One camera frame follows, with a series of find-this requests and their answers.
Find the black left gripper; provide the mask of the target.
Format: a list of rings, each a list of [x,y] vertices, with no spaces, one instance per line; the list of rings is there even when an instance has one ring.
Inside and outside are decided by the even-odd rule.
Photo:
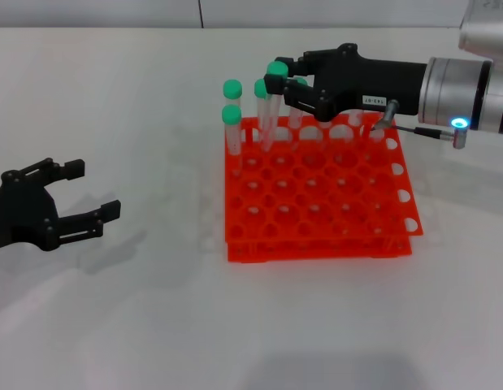
[[[82,159],[60,165],[52,158],[19,171],[3,173],[0,186],[0,248],[29,243],[43,251],[51,251],[57,249],[59,243],[70,244],[102,237],[104,225],[120,217],[120,201],[111,201],[99,209],[59,219],[54,199],[45,188],[44,183],[74,180],[84,175],[85,162]]]

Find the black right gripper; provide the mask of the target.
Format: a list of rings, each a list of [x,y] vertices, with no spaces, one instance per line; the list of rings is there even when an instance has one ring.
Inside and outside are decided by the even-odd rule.
[[[312,88],[294,79],[265,75],[267,92],[283,97],[287,106],[316,119],[327,121],[354,109],[383,111],[383,99],[397,101],[399,114],[418,114],[425,63],[364,58],[353,43],[332,50],[307,51],[298,59],[275,60],[287,66],[288,77],[312,75],[314,85]]]

